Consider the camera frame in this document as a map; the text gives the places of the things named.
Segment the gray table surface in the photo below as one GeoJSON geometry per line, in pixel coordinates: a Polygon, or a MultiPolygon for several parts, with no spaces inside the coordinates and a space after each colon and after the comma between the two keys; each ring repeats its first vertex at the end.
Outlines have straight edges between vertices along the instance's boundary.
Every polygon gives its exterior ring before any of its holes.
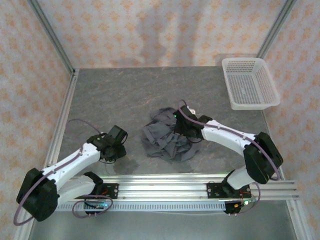
{"type": "MultiPolygon", "coordinates": [[[[112,165],[97,162],[80,174],[87,171],[100,176],[215,174],[243,166],[245,162],[240,155],[210,141],[203,141],[201,150],[184,162],[167,162],[146,155],[141,132],[142,127],[151,121],[150,112],[165,107],[176,108],[180,99],[186,100],[198,117],[207,115],[247,133],[267,131],[261,111],[231,109],[222,67],[81,69],[68,119],[87,120],[102,132],[118,125],[128,132],[128,139],[125,157],[112,165]]],[[[71,122],[67,128],[82,143],[96,134],[81,122],[71,122]]],[[[79,143],[64,135],[58,159],[73,153],[78,146],[79,143]]]]}

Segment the laundry basket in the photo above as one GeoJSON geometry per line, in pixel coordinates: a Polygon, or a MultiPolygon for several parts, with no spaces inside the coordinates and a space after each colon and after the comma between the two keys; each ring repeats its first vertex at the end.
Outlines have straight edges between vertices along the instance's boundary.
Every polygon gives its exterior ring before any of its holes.
{"type": "Polygon", "coordinates": [[[225,58],[222,68],[233,110],[263,110],[280,103],[276,86],[263,59],[225,58]]]}

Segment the wire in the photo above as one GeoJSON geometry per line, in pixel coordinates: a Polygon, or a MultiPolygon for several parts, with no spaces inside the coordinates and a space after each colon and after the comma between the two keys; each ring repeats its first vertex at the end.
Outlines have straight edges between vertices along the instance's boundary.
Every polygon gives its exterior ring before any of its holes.
{"type": "Polygon", "coordinates": [[[106,162],[106,161],[101,161],[101,159],[100,159],[99,162],[103,163],[103,164],[114,164],[116,162],[116,160],[113,160],[111,162],[106,162]]]}
{"type": "Polygon", "coordinates": [[[241,190],[241,191],[240,191],[240,194],[241,194],[241,201],[240,201],[240,203],[241,203],[241,205],[242,205],[242,201],[244,200],[244,192],[241,190]]]}
{"type": "MultiPolygon", "coordinates": [[[[94,198],[103,198],[103,199],[108,199],[108,200],[110,200],[110,205],[105,209],[105,210],[103,210],[103,211],[100,211],[99,213],[94,213],[94,216],[96,217],[96,216],[99,216],[99,215],[101,215],[101,214],[104,214],[106,211],[108,211],[111,207],[112,207],[112,205],[114,204],[114,201],[112,200],[112,198],[111,197],[109,197],[109,196],[105,196],[105,195],[91,195],[91,194],[89,194],[89,195],[83,195],[82,197],[84,197],[84,198],[91,198],[91,197],[94,197],[94,198]]],[[[75,207],[76,207],[76,205],[77,204],[79,204],[79,203],[91,203],[91,204],[96,204],[96,203],[103,203],[103,202],[97,202],[97,201],[88,201],[88,200],[80,200],[80,201],[77,201],[73,206],[72,206],[72,214],[76,217],[76,218],[79,218],[79,219],[85,219],[85,218],[90,218],[91,216],[92,216],[92,214],[87,214],[87,215],[78,215],[77,213],[76,213],[76,211],[75,211],[75,207]]]]}
{"type": "Polygon", "coordinates": [[[92,125],[90,122],[86,121],[86,120],[83,120],[81,118],[73,118],[73,119],[70,119],[66,124],[68,125],[70,122],[73,122],[73,121],[79,121],[79,122],[83,122],[87,125],[89,125],[91,128],[93,128],[95,131],[97,131],[99,134],[101,134],[101,132],[99,131],[98,128],[96,128],[94,125],[92,125]]]}
{"type": "Polygon", "coordinates": [[[23,222],[18,222],[18,216],[19,213],[21,211],[21,208],[23,207],[23,205],[25,204],[27,198],[30,196],[30,194],[33,192],[33,190],[44,180],[46,179],[48,176],[50,176],[51,174],[54,174],[56,171],[64,168],[65,166],[69,165],[70,163],[74,162],[83,152],[84,147],[83,145],[81,145],[79,152],[77,153],[77,155],[75,155],[72,159],[70,159],[69,161],[65,162],[64,164],[56,167],[54,170],[51,170],[50,172],[48,172],[47,174],[43,175],[38,181],[35,182],[35,184],[30,187],[30,189],[26,192],[26,194],[23,196],[21,202],[19,203],[18,208],[15,211],[14,217],[13,217],[13,224],[16,226],[22,226],[28,222],[30,222],[34,217],[30,217],[27,220],[23,221],[23,222]]]}
{"type": "Polygon", "coordinates": [[[200,139],[199,141],[191,141],[187,136],[186,136],[186,139],[192,144],[198,144],[202,141],[202,139],[200,139]]]}
{"type": "Polygon", "coordinates": [[[185,215],[185,216],[212,216],[212,215],[222,215],[224,212],[216,211],[210,213],[184,213],[184,212],[170,212],[170,211],[142,211],[143,213],[152,214],[171,214],[171,215],[185,215]]]}
{"type": "MultiPolygon", "coordinates": [[[[183,102],[185,104],[185,106],[188,106],[186,101],[183,100],[183,99],[181,99],[179,102],[183,102]]],[[[203,123],[203,122],[200,122],[200,121],[193,120],[190,117],[188,117],[187,115],[185,115],[185,113],[182,111],[180,106],[178,106],[178,110],[182,114],[182,116],[184,116],[185,119],[189,120],[192,123],[232,133],[232,134],[234,134],[234,135],[236,135],[236,136],[238,136],[240,138],[243,138],[243,139],[249,141],[253,145],[255,145],[261,151],[261,153],[266,157],[266,159],[269,161],[270,165],[272,166],[272,168],[273,168],[273,170],[274,170],[274,172],[276,174],[276,178],[272,178],[271,177],[270,179],[274,180],[274,181],[278,181],[278,180],[281,179],[280,173],[279,173],[276,165],[272,161],[272,159],[269,157],[269,155],[266,153],[266,151],[258,143],[256,143],[254,140],[250,139],[249,137],[247,137],[247,136],[245,136],[245,135],[243,135],[243,134],[241,134],[239,132],[236,132],[236,131],[234,131],[232,129],[229,129],[229,128],[226,128],[226,127],[223,127],[223,126],[217,126],[217,125],[207,124],[207,123],[203,123]]]]}
{"type": "Polygon", "coordinates": [[[87,202],[84,202],[84,205],[86,205],[86,206],[88,206],[88,207],[90,207],[90,208],[93,208],[93,209],[96,208],[96,206],[90,205],[90,204],[87,203],[87,202]]]}
{"type": "MultiPolygon", "coordinates": [[[[99,134],[101,133],[101,132],[100,132],[95,126],[93,126],[91,123],[89,123],[89,122],[86,121],[86,120],[80,119],[80,118],[74,118],[74,119],[69,120],[69,121],[66,123],[66,127],[65,127],[66,129],[67,129],[67,125],[68,125],[70,122],[72,122],[72,121],[80,121],[80,122],[83,122],[83,123],[89,125],[90,127],[92,127],[92,128],[93,128],[94,130],[96,130],[99,134]]],[[[22,225],[30,222],[30,221],[34,218],[34,217],[32,216],[32,217],[28,218],[27,220],[25,220],[25,221],[23,221],[23,222],[18,222],[19,213],[20,213],[23,205],[25,204],[27,198],[30,196],[30,194],[33,192],[33,190],[34,190],[44,179],[46,179],[47,177],[49,177],[51,174],[54,174],[54,173],[57,172],[58,170],[66,167],[67,165],[71,164],[71,163],[74,162],[76,159],[78,159],[78,157],[80,157],[81,154],[83,153],[83,150],[84,150],[84,146],[83,146],[83,144],[81,144],[81,146],[80,146],[80,148],[79,148],[79,152],[78,152],[72,159],[70,159],[69,161],[65,162],[64,164],[56,167],[54,170],[51,170],[51,171],[48,172],[47,174],[43,175],[38,181],[35,182],[35,184],[34,184],[32,187],[30,187],[30,189],[29,189],[29,190],[25,193],[25,195],[23,196],[22,200],[20,201],[20,203],[19,203],[19,205],[18,205],[18,207],[17,207],[17,209],[16,209],[16,211],[15,211],[15,214],[14,214],[14,217],[13,217],[13,224],[14,224],[14,225],[16,225],[16,226],[22,226],[22,225]]],[[[87,196],[90,196],[90,197],[95,197],[95,196],[96,196],[96,197],[99,197],[100,195],[87,195],[87,196]]],[[[111,205],[110,205],[110,207],[111,207],[112,204],[113,204],[112,199],[111,199],[110,197],[107,197],[107,196],[103,196],[103,197],[111,200],[111,205]]],[[[76,203],[73,205],[72,212],[73,212],[73,210],[74,210],[74,208],[75,208],[75,205],[76,205],[77,203],[79,203],[79,202],[80,202],[80,201],[76,202],[76,203]]]]}
{"type": "Polygon", "coordinates": [[[127,141],[127,139],[128,139],[128,133],[125,134],[125,139],[124,139],[124,141],[121,143],[121,145],[125,144],[125,142],[127,141]]]}

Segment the metal post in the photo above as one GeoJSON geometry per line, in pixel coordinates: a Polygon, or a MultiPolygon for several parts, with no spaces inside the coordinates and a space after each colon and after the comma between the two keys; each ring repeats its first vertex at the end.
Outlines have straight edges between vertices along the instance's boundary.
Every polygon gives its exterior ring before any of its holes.
{"type": "Polygon", "coordinates": [[[66,67],[66,69],[68,70],[68,72],[71,74],[74,72],[74,68],[66,54],[66,52],[64,51],[58,37],[56,36],[53,28],[51,27],[44,11],[42,10],[40,4],[38,3],[37,0],[27,0],[30,7],[32,8],[32,10],[34,11],[35,15],[38,17],[41,25],[43,26],[43,29],[45,31],[45,33],[47,34],[47,36],[49,37],[49,39],[51,40],[55,50],[57,51],[58,55],[60,56],[64,66],[66,67]]]}
{"type": "Polygon", "coordinates": [[[269,30],[258,54],[256,55],[257,58],[263,59],[266,56],[268,50],[270,49],[274,39],[276,38],[278,32],[280,31],[282,25],[284,24],[287,16],[291,12],[291,9],[295,5],[296,1],[297,0],[287,0],[285,2],[277,19],[275,20],[273,26],[269,30]]]}

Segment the aluminum rail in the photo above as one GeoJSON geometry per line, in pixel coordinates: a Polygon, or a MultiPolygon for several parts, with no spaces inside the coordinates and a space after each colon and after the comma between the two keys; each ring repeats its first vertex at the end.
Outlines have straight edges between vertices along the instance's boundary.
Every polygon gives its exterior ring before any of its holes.
{"type": "MultiPolygon", "coordinates": [[[[220,183],[227,174],[153,174],[119,175],[102,177],[105,183],[118,183],[118,199],[115,201],[208,201],[209,182],[220,183]]],[[[293,180],[270,180],[259,184],[262,201],[300,200],[300,192],[293,180]]],[[[255,184],[251,193],[258,196],[255,184]]],[[[210,198],[212,201],[234,201],[237,198],[210,198]]]]}

